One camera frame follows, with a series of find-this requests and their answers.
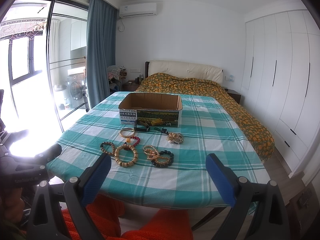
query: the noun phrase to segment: pile of clothes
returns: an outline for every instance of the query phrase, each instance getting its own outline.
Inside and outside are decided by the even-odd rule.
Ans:
[[[121,80],[125,79],[127,72],[124,66],[109,66],[107,67],[108,80],[111,94],[121,90]]]

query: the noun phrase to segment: jewelry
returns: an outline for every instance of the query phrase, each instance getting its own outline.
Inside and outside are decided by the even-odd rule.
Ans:
[[[160,155],[163,155],[163,154],[170,155],[170,158],[160,156],[160,157],[158,157],[158,159],[151,161],[154,166],[157,166],[159,168],[166,168],[166,167],[168,167],[169,165],[171,165],[173,163],[173,160],[174,160],[174,154],[173,153],[171,153],[170,151],[165,150],[165,151],[161,151],[160,152]]]
[[[132,134],[130,135],[123,135],[122,132],[123,131],[131,131]],[[135,134],[135,130],[133,128],[122,128],[121,131],[119,132],[119,134],[123,137],[123,138],[130,138],[131,136],[133,136]]]
[[[144,127],[146,128],[138,128],[137,126],[139,125],[143,125]],[[146,122],[142,122],[142,121],[139,121],[138,119],[135,120],[134,122],[134,130],[135,131],[139,131],[139,132],[149,132],[150,131],[150,126],[146,123]]]
[[[157,131],[159,131],[160,133],[164,133],[164,134],[166,134],[166,135],[169,134],[169,132],[167,132],[167,129],[162,128],[162,129],[160,130],[158,127],[155,127],[154,129],[157,130]]]
[[[130,150],[132,150],[133,159],[132,159],[132,161],[129,161],[126,163],[126,162],[123,162],[120,160],[119,153],[122,149],[127,148],[127,147],[129,147]],[[138,151],[135,149],[134,146],[129,146],[128,144],[123,144],[123,145],[119,146],[115,151],[115,161],[119,164],[119,166],[122,166],[124,168],[131,167],[137,162],[137,160],[138,160]]]
[[[183,143],[183,135],[181,133],[170,132],[167,136],[169,143]]]
[[[142,149],[143,149],[143,152],[148,156],[147,159],[151,160],[151,163],[154,166],[157,166],[159,168],[166,168],[173,163],[174,154],[171,153],[170,151],[165,150],[165,151],[158,152],[158,150],[152,145],[146,145]],[[161,156],[163,154],[168,154],[170,155],[170,157]]]
[[[130,138],[127,138],[126,139],[126,142],[124,143],[124,144],[127,144],[127,143],[129,143],[129,142],[131,142],[131,139],[136,139],[137,141],[132,145],[132,146],[134,146],[134,147],[136,147],[138,144],[139,144],[139,142],[140,142],[140,138],[139,137],[137,137],[137,136],[131,136]]]
[[[160,156],[158,150],[152,145],[145,145],[142,149],[143,152],[147,155],[148,160],[155,160]]]
[[[112,152],[106,151],[106,150],[103,148],[104,145],[111,145],[111,147],[112,147]],[[111,155],[111,156],[114,156],[114,155],[115,155],[116,147],[115,147],[115,145],[114,145],[112,142],[103,142],[103,143],[100,144],[100,148],[101,148],[101,150],[102,150],[103,153],[107,153],[107,154],[109,154],[109,155]]]

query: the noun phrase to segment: blue clamp pad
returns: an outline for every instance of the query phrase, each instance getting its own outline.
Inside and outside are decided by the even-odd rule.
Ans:
[[[111,157],[109,155],[103,156],[103,160],[95,167],[95,164],[90,168],[94,169],[92,175],[87,179],[83,187],[81,204],[91,204],[96,198],[104,180],[106,179],[111,168]]]
[[[207,155],[205,166],[223,201],[234,207],[239,192],[236,174],[225,167],[214,153]]]

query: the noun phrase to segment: washing machine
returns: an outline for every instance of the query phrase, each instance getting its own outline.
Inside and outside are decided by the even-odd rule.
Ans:
[[[67,77],[67,86],[70,93],[70,106],[77,108],[84,103],[83,89],[85,88],[84,74],[76,73]]]

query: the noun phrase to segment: orange towel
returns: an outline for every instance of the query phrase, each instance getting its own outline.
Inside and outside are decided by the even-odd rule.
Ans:
[[[161,209],[140,230],[125,232],[121,236],[118,216],[124,214],[121,201],[98,195],[94,202],[87,206],[98,230],[107,240],[192,240],[193,235],[186,210]],[[72,222],[68,210],[63,210],[63,217],[73,240],[81,240]]]

